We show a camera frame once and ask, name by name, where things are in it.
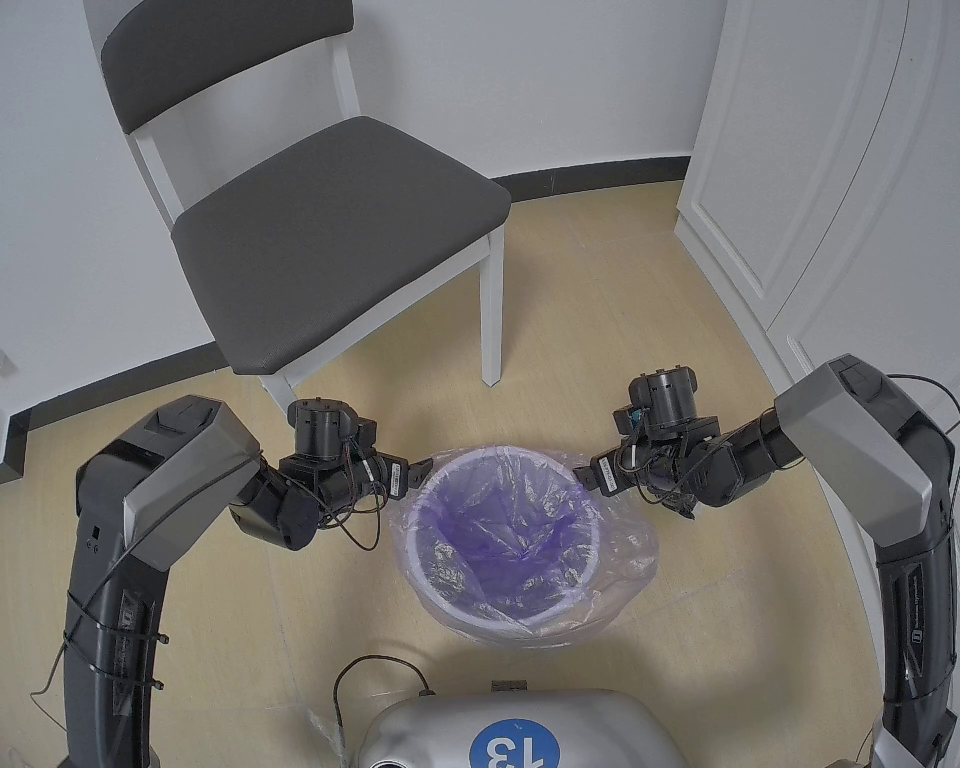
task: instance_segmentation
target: white cabinet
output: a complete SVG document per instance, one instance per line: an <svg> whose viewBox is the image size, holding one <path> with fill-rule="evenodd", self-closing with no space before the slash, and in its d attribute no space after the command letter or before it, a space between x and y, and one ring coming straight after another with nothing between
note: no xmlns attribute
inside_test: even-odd
<svg viewBox="0 0 960 768"><path fill-rule="evenodd" d="M914 2L900 63L853 185L769 327L798 378L852 352L960 389L960 8ZM943 426L948 399L908 387Z"/></svg>
<svg viewBox="0 0 960 768"><path fill-rule="evenodd" d="M764 327L843 201L907 0L730 0L680 211Z"/></svg>

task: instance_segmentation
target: white chair frame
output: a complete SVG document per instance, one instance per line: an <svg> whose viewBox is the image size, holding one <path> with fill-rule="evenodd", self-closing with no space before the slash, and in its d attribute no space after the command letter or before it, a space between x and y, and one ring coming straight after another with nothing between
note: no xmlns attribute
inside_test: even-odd
<svg viewBox="0 0 960 768"><path fill-rule="evenodd" d="M326 50L333 70L337 88L337 101L343 119L360 115L360 101L347 51L345 35L329 37ZM156 147L151 125L148 123L127 137L131 152L144 181L150 189L156 207L167 227L183 212L183 203L170 180L159 150ZM346 328L334 334L319 347L284 366L272 375L260 376L263 388L270 393L276 404L286 413L288 406L297 399L294 388L319 371L361 339L373 333L384 323L392 320L404 309L436 291L440 286L475 265L480 266L480 349L483 380L492 387L500 380L501 351L503 339L503 235L504 226L481 237L459 253L448 258L439 267L423 277L405 285L384 299L373 309L361 315Z"/></svg>

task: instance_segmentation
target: purple plastic bag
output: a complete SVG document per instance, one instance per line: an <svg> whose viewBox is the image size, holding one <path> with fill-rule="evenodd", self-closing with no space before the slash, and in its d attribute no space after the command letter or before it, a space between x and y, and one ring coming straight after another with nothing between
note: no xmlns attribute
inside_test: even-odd
<svg viewBox="0 0 960 768"><path fill-rule="evenodd" d="M588 492L575 454L452 451L389 516L397 563L447 627L514 648L595 635L649 584L658 544L638 501Z"/></svg>

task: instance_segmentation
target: black baseboard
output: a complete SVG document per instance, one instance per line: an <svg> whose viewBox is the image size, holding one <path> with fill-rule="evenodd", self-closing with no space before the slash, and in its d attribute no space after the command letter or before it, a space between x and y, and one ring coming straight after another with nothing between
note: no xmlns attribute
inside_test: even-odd
<svg viewBox="0 0 960 768"><path fill-rule="evenodd" d="M522 203L525 200L567 195L570 192L587 192L591 189L683 181L689 164L689 156L646 157L642 160L547 168L527 174L503 176L494 181L510 192L514 203Z"/></svg>
<svg viewBox="0 0 960 768"><path fill-rule="evenodd" d="M525 200L586 192L590 189L682 181L689 164L689 156L647 157L641 160L547 168L528 174L504 176L494 181L509 190L514 203L521 203ZM23 477L27 434L31 429L39 429L124 397L139 395L141 392L149 392L221 368L228 368L227 360L220 348L215 343L210 343L118 373L16 414L11 419L6 450L0 457L0 485Z"/></svg>
<svg viewBox="0 0 960 768"><path fill-rule="evenodd" d="M0 485L23 477L27 433L31 429L221 368L229 368L227 359L216 343L211 342L96 381L16 414L11 419L6 450L0 462Z"/></svg>

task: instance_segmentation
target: floor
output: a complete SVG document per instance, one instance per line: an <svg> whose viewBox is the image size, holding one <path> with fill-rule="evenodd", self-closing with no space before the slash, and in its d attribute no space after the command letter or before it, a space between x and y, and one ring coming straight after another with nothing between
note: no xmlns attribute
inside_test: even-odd
<svg viewBox="0 0 960 768"><path fill-rule="evenodd" d="M521 444L597 453L642 372L686 364L701 414L733 428L773 392L723 305L673 235L678 183L514 206L507 229L504 375L480 379L478 277L446 285L300 388L379 422L378 446L418 459L448 447ZM65 739L30 703L63 628L76 467L157 406L188 393L229 403L276 462L283 415L255 380L217 372L31 435L26 477L0 486L0 766L35 768ZM334 766L313 721L332 719L337 673L366 653L418 663L440 693L522 677L531 688L607 687L646 703L693 766L819 766L852 759L880 704L850 565L809 466L689 522L662 507L660 574L598 639L497 652L435 623L398 575L336 531L299 553L221 516L171 573L152 742L176 768ZM372 535L369 525L359 536ZM380 709L415 691L367 664L345 682L356 745ZM45 698L62 717L60 677Z"/></svg>

